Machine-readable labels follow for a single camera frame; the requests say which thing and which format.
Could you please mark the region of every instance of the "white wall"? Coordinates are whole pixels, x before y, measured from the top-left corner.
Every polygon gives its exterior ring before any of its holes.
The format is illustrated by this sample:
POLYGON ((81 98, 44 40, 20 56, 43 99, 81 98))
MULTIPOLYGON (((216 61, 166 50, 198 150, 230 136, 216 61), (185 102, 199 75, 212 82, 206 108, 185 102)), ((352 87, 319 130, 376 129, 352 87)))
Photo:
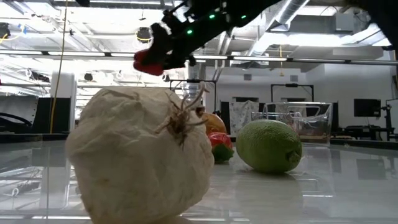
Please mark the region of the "white wall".
MULTIPOLYGON (((380 60, 389 60, 388 54, 380 60)), ((341 127, 368 124, 366 118, 354 117, 355 98, 381 99, 384 106, 393 97, 389 66, 324 64, 309 71, 307 81, 315 85, 315 101, 339 102, 341 127)), ((384 116, 369 118, 369 123, 385 127, 384 116)))
MULTIPOLYGON (((213 76, 214 68, 206 69, 206 77, 210 80, 213 76)), ((220 101, 231 102, 233 97, 256 97, 261 103, 271 102, 271 84, 291 83, 290 75, 298 75, 298 83, 306 84, 305 73, 300 69, 283 69, 284 76, 280 75, 280 69, 269 70, 251 68, 243 70, 241 68, 225 68, 220 75, 217 83, 217 107, 220 109, 220 101), (243 75, 251 74, 251 81, 244 81, 243 75)), ((213 112, 214 109, 214 88, 208 85, 209 93, 205 94, 206 112, 213 112)), ((284 86, 274 87, 274 101, 280 101, 281 98, 306 98, 310 101, 311 94, 302 88, 286 88, 284 86)))
MULTIPOLYGON (((389 54, 380 60, 390 60, 389 54)), ((207 68, 207 79, 213 76, 214 68, 207 68)), ((290 82, 290 75, 299 76, 299 84, 314 85, 315 101, 339 102, 339 122, 341 127, 349 125, 367 125, 366 118, 354 117, 354 99, 370 98, 381 99, 382 106, 385 100, 392 99, 393 89, 391 85, 392 71, 394 67, 374 65, 320 65, 307 73, 301 73, 299 69, 284 69, 284 77, 280 76, 280 70, 275 69, 250 69, 225 68, 217 84, 217 108, 219 102, 232 101, 232 97, 258 97, 261 103, 271 102, 271 84, 285 84, 290 82), (252 81, 243 81, 243 74, 252 74, 252 81)), ((274 101, 282 97, 308 98, 310 95, 302 88, 275 87, 274 101)), ((206 94, 206 111, 213 112, 214 92, 206 94)), ((380 119, 369 118, 369 123, 385 127, 385 112, 382 111, 380 119)))

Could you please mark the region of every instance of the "robotic arm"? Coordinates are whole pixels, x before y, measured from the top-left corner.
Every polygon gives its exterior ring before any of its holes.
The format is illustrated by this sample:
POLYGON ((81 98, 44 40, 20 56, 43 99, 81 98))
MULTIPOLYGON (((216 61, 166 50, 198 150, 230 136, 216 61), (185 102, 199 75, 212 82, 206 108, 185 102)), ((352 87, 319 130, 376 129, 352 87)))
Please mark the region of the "robotic arm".
MULTIPOLYGON (((151 75, 161 75, 164 70, 182 68, 189 60, 190 66, 196 64, 192 52, 224 31, 234 27, 243 27, 254 20, 263 10, 281 0, 184 0, 171 11, 164 11, 162 22, 151 25, 152 46, 134 56, 134 68, 151 75), (189 7, 184 13, 187 18, 181 22, 174 12, 182 6, 189 7)), ((396 0, 346 0, 348 4, 368 10, 374 22, 387 36, 393 46, 398 45, 397 21, 394 10, 398 8, 396 0)))

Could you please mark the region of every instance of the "duct pipe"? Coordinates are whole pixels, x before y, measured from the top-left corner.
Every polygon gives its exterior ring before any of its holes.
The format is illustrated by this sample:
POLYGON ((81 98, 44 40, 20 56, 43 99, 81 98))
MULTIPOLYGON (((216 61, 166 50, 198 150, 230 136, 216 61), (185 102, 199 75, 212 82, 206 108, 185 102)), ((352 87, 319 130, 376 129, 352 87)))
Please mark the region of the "duct pipe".
POLYGON ((303 8, 310 0, 287 0, 282 6, 275 20, 279 24, 289 24, 297 15, 299 10, 303 8))
MULTIPOLYGON (((280 11, 276 14, 276 16, 271 20, 269 25, 267 26, 267 30, 270 30, 275 27, 284 26, 286 24, 290 24, 290 22, 297 15, 298 11, 303 8, 310 0, 286 0, 285 4, 281 7, 280 11)), ((274 42, 272 41, 275 38, 280 38, 278 34, 272 34, 269 32, 265 32, 260 39, 253 44, 250 48, 246 56, 261 56, 268 49, 268 47, 274 42)))

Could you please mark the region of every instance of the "clear plastic container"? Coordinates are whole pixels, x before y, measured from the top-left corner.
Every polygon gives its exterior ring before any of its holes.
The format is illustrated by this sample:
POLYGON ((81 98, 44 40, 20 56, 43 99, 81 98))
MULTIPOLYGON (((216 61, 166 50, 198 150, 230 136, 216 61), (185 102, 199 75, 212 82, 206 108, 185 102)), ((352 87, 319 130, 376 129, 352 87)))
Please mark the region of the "clear plastic container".
POLYGON ((271 119, 291 126, 302 142, 330 145, 332 103, 266 103, 264 112, 252 114, 252 120, 271 119))

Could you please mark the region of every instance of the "cable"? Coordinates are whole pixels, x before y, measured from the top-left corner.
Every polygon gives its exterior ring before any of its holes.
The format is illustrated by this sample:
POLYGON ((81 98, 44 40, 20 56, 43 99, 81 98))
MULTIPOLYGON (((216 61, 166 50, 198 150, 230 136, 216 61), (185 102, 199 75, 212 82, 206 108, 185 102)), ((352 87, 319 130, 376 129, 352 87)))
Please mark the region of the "cable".
POLYGON ((7 36, 8 34, 4 34, 4 36, 0 39, 0 44, 6 39, 7 36))
POLYGON ((63 18, 64 24, 63 24, 63 32, 62 32, 62 48, 61 48, 60 68, 58 70, 57 84, 55 85, 54 102, 53 102, 52 108, 51 108, 50 134, 53 133, 55 104, 57 103, 57 94, 58 94, 58 87, 59 87, 59 84, 60 84, 63 52, 65 51, 65 31, 67 29, 67 22, 68 22, 67 21, 67 11, 68 11, 68 0, 65 1, 65 16, 63 18))
POLYGON ((319 16, 322 16, 322 14, 330 7, 334 7, 336 9, 336 13, 338 13, 338 9, 336 8, 336 6, 328 6, 321 12, 321 14, 319 14, 319 16))
POLYGON ((357 14, 354 14, 354 16, 357 17, 358 20, 361 21, 361 22, 363 22, 363 23, 366 23, 366 24, 369 23, 369 21, 363 21, 363 20, 358 16, 358 13, 357 13, 357 14))

